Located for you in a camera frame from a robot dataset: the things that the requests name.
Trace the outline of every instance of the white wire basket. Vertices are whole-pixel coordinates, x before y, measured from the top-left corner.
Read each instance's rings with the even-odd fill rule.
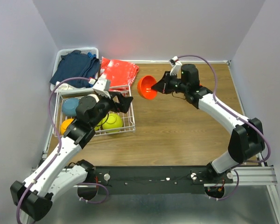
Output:
[[[110,87],[110,91],[118,91],[125,97],[132,96],[131,88],[129,85]],[[65,121],[66,119],[74,118],[74,117],[66,116],[62,113],[61,108],[62,108],[64,101],[69,98],[80,99],[83,96],[87,96],[92,93],[94,93],[94,90],[92,88],[87,88],[87,89],[82,89],[82,90],[77,90],[77,91],[75,91],[75,90],[61,91],[61,92],[57,93],[56,106],[55,106],[55,111],[54,111],[54,123],[55,123],[60,135],[61,135],[60,128],[61,128],[62,122]],[[125,133],[125,132],[135,132],[136,127],[135,127],[135,116],[134,116],[134,111],[133,111],[133,103],[131,103],[131,106],[127,113],[119,112],[116,114],[118,114],[121,117],[121,119],[123,121],[123,126],[120,128],[113,128],[113,129],[108,129],[108,130],[104,130],[101,126],[97,131],[95,131],[96,132],[95,136],[107,135],[107,134],[118,134],[118,133]]]

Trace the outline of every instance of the dark blue towel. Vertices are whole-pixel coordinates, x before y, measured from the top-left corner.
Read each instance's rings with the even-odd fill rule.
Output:
[[[50,80],[50,83],[56,85],[56,82],[63,81],[72,77],[94,78],[99,70],[99,60],[96,57],[89,58],[81,54],[80,50],[74,50],[68,55],[61,56],[58,69]],[[90,87],[86,80],[72,80],[67,82],[76,88]]]

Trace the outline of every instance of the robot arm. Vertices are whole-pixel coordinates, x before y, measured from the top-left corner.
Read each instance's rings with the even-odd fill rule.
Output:
[[[262,138],[247,124],[238,119],[242,118],[248,121],[262,132],[262,124],[257,118],[249,119],[217,99],[237,117],[230,115],[219,106],[213,98],[212,91],[200,85],[198,69],[195,65],[185,64],[181,66],[177,57],[172,58],[170,64],[173,67],[172,70],[170,72],[165,71],[162,79],[153,85],[152,89],[163,94],[170,94],[174,91],[183,93],[187,102],[197,109],[207,112],[231,135],[228,150],[206,166],[206,171],[203,173],[204,179],[211,180],[220,176],[230,168],[263,151],[265,145]],[[182,70],[181,78],[177,78],[179,69]]]
[[[23,182],[15,181],[10,187],[15,205],[27,192],[21,209],[35,221],[41,220],[48,213],[53,201],[60,195],[94,173],[93,165],[79,161],[70,172],[58,176],[70,159],[92,139],[94,127],[107,113],[127,113],[133,100],[133,97],[124,97],[119,92],[109,92],[110,81],[104,77],[90,82],[94,84],[93,89],[97,95],[91,94],[79,100],[77,116],[61,138],[61,148],[57,146],[34,173]],[[117,97],[119,103],[113,101],[114,97]]]

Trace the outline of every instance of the orange bowl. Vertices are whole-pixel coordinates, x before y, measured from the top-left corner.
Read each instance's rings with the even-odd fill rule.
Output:
[[[140,96],[145,99],[153,99],[157,95],[156,90],[152,90],[151,87],[156,84],[157,81],[152,76],[144,76],[139,80],[137,90]]]

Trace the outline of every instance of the wooden floor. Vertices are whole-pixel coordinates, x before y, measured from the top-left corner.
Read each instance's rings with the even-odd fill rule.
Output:
[[[196,65],[200,83],[214,88],[214,77],[205,64]],[[218,75],[217,96],[241,113],[226,64],[213,65]],[[139,64],[132,85],[136,132],[94,137],[71,161],[85,159],[93,165],[206,165],[227,150],[229,134],[210,115],[185,100],[158,93],[145,100],[137,93],[137,82],[145,75],[159,80],[169,64]],[[57,145],[52,137],[49,151]]]

